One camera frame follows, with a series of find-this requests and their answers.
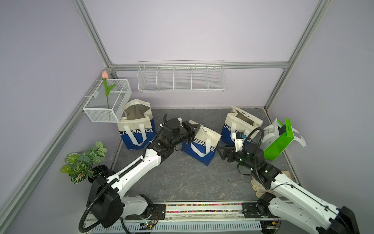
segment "wire basket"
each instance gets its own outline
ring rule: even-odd
[[[207,63],[140,62],[138,87],[141,92],[224,91],[222,61]]]
[[[122,117],[123,106],[130,99],[131,88],[127,79],[107,79],[107,84],[116,84],[108,95],[109,108],[102,81],[83,106],[92,122],[118,123]]]

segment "artificial plant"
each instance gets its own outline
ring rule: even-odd
[[[92,165],[99,166],[101,162],[104,162],[106,152],[106,146],[101,142],[96,142],[95,146],[91,146],[81,154],[69,154],[65,159],[67,165],[61,168],[61,172],[69,174],[73,183],[80,183],[87,177],[95,178],[101,176],[100,174],[102,173],[97,173],[92,168]]]
[[[103,71],[102,72],[102,82],[104,83],[105,95],[107,96],[107,105],[108,105],[108,109],[109,109],[108,95],[109,95],[110,91],[112,91],[112,89],[115,87],[116,84],[108,86],[107,79],[109,79],[109,75],[108,75],[107,71]]]

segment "white bag handle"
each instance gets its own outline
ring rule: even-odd
[[[230,129],[230,137],[233,142],[235,142],[235,139],[233,138],[233,134],[236,134],[236,123],[231,124],[231,129]]]
[[[145,142],[145,140],[147,139],[147,135],[145,134],[144,124],[139,124],[139,129],[140,129],[141,135],[143,137],[143,141],[141,143],[138,143],[138,141],[134,137],[134,134],[131,132],[129,126],[125,125],[124,127],[125,127],[125,131],[126,131],[127,135],[130,137],[130,139],[131,139],[131,141],[134,145],[141,146]]]
[[[275,137],[275,134],[274,133],[268,133],[268,134],[266,134],[265,137],[264,137],[264,139],[262,140],[262,143],[265,143],[271,137]]]
[[[200,157],[205,157],[205,156],[209,153],[209,151],[210,151],[210,149],[211,149],[211,145],[212,145],[212,139],[207,138],[207,139],[206,139],[206,148],[205,148],[205,153],[200,152],[200,151],[196,148],[196,146],[193,144],[193,142],[191,142],[191,149],[193,150],[193,152],[197,153],[197,155],[199,155]]]
[[[270,124],[269,126],[267,126],[266,128],[264,128],[264,130],[269,129],[269,128],[274,128],[274,126],[272,124]]]
[[[181,126],[182,126],[182,118],[181,118],[181,117],[178,117],[177,119],[178,119],[178,121],[181,123]]]
[[[245,135],[245,137],[247,137],[250,133],[251,133],[251,132],[250,132],[248,129],[244,130],[244,135]]]
[[[292,131],[294,131],[294,132],[296,132],[296,133],[299,133],[299,132],[298,132],[296,129],[294,129],[294,128],[292,128]],[[305,142],[304,138],[302,137],[302,135],[301,135],[300,133],[299,133],[299,135],[300,135],[301,139],[298,138],[298,137],[296,137],[296,136],[294,136],[294,140],[295,140],[295,141],[298,141],[298,142],[301,144],[301,146],[305,147],[305,146],[306,146],[306,142]]]

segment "bag handle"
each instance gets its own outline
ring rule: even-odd
[[[178,121],[181,123],[181,126],[182,126],[182,118],[181,118],[181,117],[178,117],[177,119],[178,119]]]
[[[235,139],[233,138],[233,134],[236,134],[236,123],[231,124],[231,129],[230,129],[230,137],[231,140],[235,143]]]
[[[191,149],[193,150],[193,152],[195,152],[200,157],[205,157],[210,152],[211,145],[212,145],[212,139],[207,138],[206,139],[206,146],[205,146],[205,153],[200,152],[200,150],[198,150],[196,148],[196,146],[193,144],[193,142],[191,142]]]
[[[300,138],[301,138],[300,139],[300,138],[294,136],[294,140],[298,141],[301,144],[301,146],[305,147],[306,146],[306,142],[305,142],[304,138],[302,137],[302,135],[296,129],[294,129],[294,128],[292,128],[292,131],[298,133],[300,135]]]
[[[274,133],[268,133],[268,134],[266,134],[265,137],[264,137],[264,139],[262,140],[262,143],[265,143],[271,137],[275,137],[275,134]]]
[[[131,132],[129,126],[125,125],[124,128],[125,128],[125,131],[126,131],[127,135],[130,137],[130,140],[132,141],[132,143],[134,145],[141,146],[145,142],[145,140],[147,139],[147,135],[145,134],[144,124],[139,124],[139,129],[140,129],[141,135],[143,137],[143,141],[141,143],[138,143],[138,141],[134,137],[134,134]]]

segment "black cable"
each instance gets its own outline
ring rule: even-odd
[[[264,139],[264,134],[265,134],[265,132],[264,132],[264,130],[262,128],[257,127],[255,129],[253,129],[253,131],[245,138],[245,140],[243,141],[243,149],[242,149],[242,151],[244,153],[244,157],[246,158],[247,157],[247,152],[245,150],[245,143],[250,139],[249,137],[252,136],[252,134],[254,134],[258,130],[260,130],[260,132],[261,132],[261,137],[258,140],[257,147],[256,147],[255,152],[253,154],[253,172],[255,173],[256,177],[258,178],[258,181],[262,184],[262,186],[266,190],[268,190],[268,188],[265,185],[265,182],[262,180],[262,178],[260,177],[260,175],[258,173],[258,170],[257,170],[257,163],[258,163],[258,161],[257,161],[257,151],[260,148],[260,145],[262,143],[262,140]]]
[[[305,192],[303,192],[303,191],[301,191],[300,189],[296,188],[294,185],[292,185],[292,184],[288,184],[288,183],[282,183],[282,184],[280,184],[280,185],[275,186],[273,189],[270,189],[270,190],[274,190],[274,189],[278,188],[278,187],[281,186],[281,185],[289,185],[289,186],[291,186],[292,188],[299,190],[299,191],[302,192],[304,195],[308,196],[310,199],[312,199],[313,201],[315,201],[315,202],[317,202],[318,204],[320,204],[321,206],[323,206],[325,209],[331,211],[334,215],[336,215],[339,219],[341,219],[341,221],[343,221],[343,223],[344,223],[344,225],[345,225],[345,228],[349,231],[349,233],[353,234],[353,233],[351,232],[351,230],[349,229],[349,226],[346,224],[346,222],[345,222],[345,221],[344,221],[344,220],[343,220],[343,219],[342,219],[342,218],[341,218],[337,213],[335,213],[334,211],[332,211],[328,206],[324,206],[322,203],[320,203],[319,201],[317,201],[317,200],[314,199],[313,197],[309,196],[309,195],[306,194]]]
[[[164,124],[166,123],[166,116],[167,116],[167,112],[165,112],[165,114],[164,114],[164,117],[163,117],[163,120],[162,120],[162,126],[164,126]],[[157,139],[157,137],[160,135],[160,133],[162,132],[162,130],[163,130],[163,127],[161,127],[161,129],[156,133],[156,135],[152,138],[152,140],[150,140],[146,145],[145,145],[145,147],[144,147],[144,149],[143,149],[143,154],[142,154],[142,156],[143,156],[143,159],[144,159],[144,157],[145,157],[145,152],[146,152],[146,150],[147,150],[147,148],[148,148],[148,146],[155,140],[155,139]]]
[[[128,173],[129,171],[131,171],[132,169],[134,169],[137,165],[139,165],[143,160],[142,159],[139,159],[136,163],[134,163],[132,166],[130,166],[128,169],[126,169],[124,172],[122,172],[118,177],[119,178],[122,178],[126,173]],[[111,182],[109,182],[103,189],[100,190],[100,192],[98,192],[98,194],[96,194],[96,196],[92,199],[91,203],[88,205],[88,207],[86,208],[86,210],[84,211],[82,217],[80,218],[80,221],[79,221],[79,226],[78,226],[78,230],[82,233],[85,233],[85,232],[88,232],[89,230],[93,229],[94,227],[96,227],[97,225],[100,224],[99,221],[97,221],[96,223],[92,224],[91,226],[89,227],[84,227],[85,225],[85,220],[87,218],[87,215],[88,213],[91,211],[92,207],[96,204],[97,200],[103,195],[103,193],[110,187],[112,186],[114,183],[116,183],[118,181],[117,178],[114,178]]]
[[[280,221],[279,221],[279,218],[277,217],[277,219],[278,219],[278,222],[279,222],[279,225],[278,225],[278,229],[277,230],[275,230],[275,232],[273,233],[273,234],[275,234],[275,233],[277,233],[278,232],[278,230],[281,228],[281,224],[282,224],[282,218],[280,218]]]
[[[129,230],[127,230],[127,228],[125,227],[125,223],[123,222],[123,218],[119,218],[121,220],[121,224],[122,224],[122,228],[123,230],[127,233],[127,234],[132,234],[131,232],[129,232]]]
[[[167,116],[167,112],[165,112],[164,114],[164,117],[163,117],[163,121],[162,121],[162,125],[164,125],[166,123],[166,116]],[[147,150],[147,147],[148,145],[154,141],[159,135],[160,133],[162,132],[162,128],[158,131],[158,133],[152,138],[151,141],[149,141],[146,146],[144,147],[144,150],[143,150],[143,159],[145,157],[145,151]],[[132,169],[134,169],[137,165],[139,165],[143,160],[142,159],[139,159],[136,163],[134,163],[132,166],[130,166],[128,169],[126,169],[124,172],[122,172],[118,177],[119,178],[122,178],[126,173],[128,173],[129,171],[131,171]],[[96,196],[92,199],[91,203],[88,205],[88,207],[86,208],[86,210],[84,211],[80,221],[79,221],[79,226],[78,226],[78,230],[82,233],[85,233],[85,232],[88,232],[89,230],[93,229],[94,227],[96,227],[97,225],[100,224],[99,221],[97,221],[96,223],[92,224],[91,226],[89,227],[84,227],[85,225],[85,220],[87,218],[87,215],[88,213],[91,211],[92,207],[96,204],[97,200],[103,195],[103,193],[110,187],[112,186],[115,182],[117,182],[118,179],[115,178],[113,179],[111,182],[109,182],[103,189],[101,189],[100,192],[98,192],[98,194],[96,194]],[[124,224],[123,224],[123,220],[122,220],[122,217],[121,217],[121,222],[122,222],[122,226],[124,228],[124,230],[126,231],[126,233],[128,234],[131,234],[130,232],[127,231],[127,229],[125,228]]]
[[[237,165],[237,171],[238,171],[240,174],[242,174],[243,176],[251,176],[251,174],[243,174],[243,173],[241,173],[241,172],[239,171],[239,164]]]
[[[90,212],[91,208],[93,207],[93,205],[96,204],[97,200],[101,197],[101,195],[110,187],[112,186],[112,184],[114,184],[115,182],[117,182],[117,178],[113,179],[110,183],[108,183],[91,201],[91,203],[88,205],[88,207],[86,208],[86,210],[84,211],[82,217],[80,218],[80,221],[79,221],[79,226],[78,226],[78,230],[82,233],[85,233],[85,232],[88,232],[89,230],[93,229],[94,227],[96,227],[97,225],[100,224],[99,221],[97,221],[96,223],[92,224],[91,226],[89,227],[84,227],[85,226],[85,220],[87,218],[87,215],[88,213]]]
[[[131,165],[129,168],[127,168],[124,172],[122,172],[121,174],[119,174],[119,178],[122,178],[125,174],[127,174],[127,172],[131,171],[132,169],[134,169],[137,165],[139,165],[141,162],[143,162],[142,159],[139,159],[136,163],[134,163],[133,165]]]

